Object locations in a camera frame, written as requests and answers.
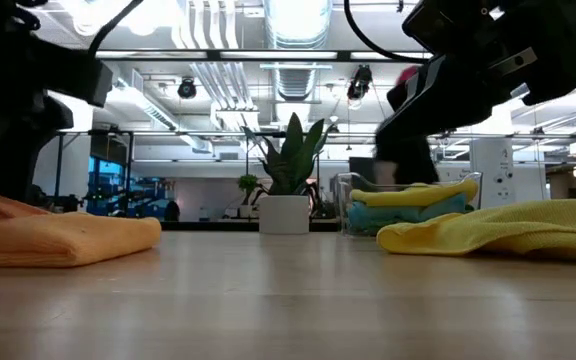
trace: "potted plant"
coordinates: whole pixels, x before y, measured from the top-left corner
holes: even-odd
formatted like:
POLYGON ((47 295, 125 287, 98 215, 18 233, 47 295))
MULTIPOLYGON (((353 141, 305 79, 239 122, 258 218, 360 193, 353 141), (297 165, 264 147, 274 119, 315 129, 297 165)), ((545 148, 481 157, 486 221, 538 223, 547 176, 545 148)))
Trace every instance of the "potted plant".
POLYGON ((305 234, 309 230, 310 201, 308 177, 315 166, 328 132, 323 131, 324 120, 312 125, 304 136, 301 121, 292 114, 286 130, 286 140, 277 151, 270 140, 261 137, 266 145, 248 128, 246 136, 259 146, 265 159, 260 159, 272 178, 268 196, 259 199, 259 231, 265 234, 305 234))
POLYGON ((239 185, 239 190, 245 194, 244 201, 239 205, 239 217, 248 218, 252 212, 250 196, 257 188, 257 177, 251 174, 242 175, 239 177, 237 185, 239 185))

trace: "wooden table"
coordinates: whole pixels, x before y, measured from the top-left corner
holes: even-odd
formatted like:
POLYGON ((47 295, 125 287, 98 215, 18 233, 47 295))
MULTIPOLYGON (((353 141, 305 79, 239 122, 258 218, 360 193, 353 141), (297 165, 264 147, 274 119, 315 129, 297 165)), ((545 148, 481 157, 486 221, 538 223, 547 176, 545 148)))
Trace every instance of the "wooden table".
POLYGON ((576 265, 166 233, 79 269, 0 269, 0 359, 576 360, 576 265))

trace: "orange towel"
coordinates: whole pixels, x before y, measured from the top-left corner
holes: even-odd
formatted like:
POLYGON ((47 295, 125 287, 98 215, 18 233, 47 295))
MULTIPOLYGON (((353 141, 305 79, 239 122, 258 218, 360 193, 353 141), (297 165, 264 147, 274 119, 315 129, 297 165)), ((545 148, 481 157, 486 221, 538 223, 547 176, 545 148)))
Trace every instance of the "orange towel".
POLYGON ((156 219, 53 215, 0 197, 0 267, 73 267, 149 249, 156 219))

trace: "microfiber cloth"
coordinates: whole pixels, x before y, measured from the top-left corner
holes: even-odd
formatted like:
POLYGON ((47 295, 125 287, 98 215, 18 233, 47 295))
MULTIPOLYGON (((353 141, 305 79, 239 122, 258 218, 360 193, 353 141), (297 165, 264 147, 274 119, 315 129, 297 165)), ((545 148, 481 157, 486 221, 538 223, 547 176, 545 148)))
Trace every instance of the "microfiber cloth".
POLYGON ((449 213, 466 212, 466 194, 457 194, 427 207, 395 206, 368 207, 355 201, 348 209, 348 226, 357 231, 376 235, 384 226, 400 222, 420 223, 449 213))
POLYGON ((404 191, 369 193, 353 190, 350 197, 369 207, 380 206, 430 206, 457 194, 466 194, 467 202, 477 195, 479 186, 472 179, 465 179, 454 185, 438 186, 414 184, 404 191))
POLYGON ((576 200, 546 200, 386 226, 377 235, 399 254, 460 256, 475 250, 576 260, 576 200))
POLYGON ((0 267, 74 267, 149 249, 156 219, 53 215, 0 197, 0 267))

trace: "red object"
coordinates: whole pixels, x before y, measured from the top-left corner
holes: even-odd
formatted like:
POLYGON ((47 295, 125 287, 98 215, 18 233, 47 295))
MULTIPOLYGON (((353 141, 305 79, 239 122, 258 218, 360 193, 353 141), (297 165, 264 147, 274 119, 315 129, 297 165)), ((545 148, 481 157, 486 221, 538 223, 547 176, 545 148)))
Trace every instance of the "red object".
POLYGON ((410 79, 413 75, 417 73, 418 66, 411 66, 406 68, 404 71, 401 72, 399 78, 397 78, 397 85, 405 82, 406 80, 410 79))

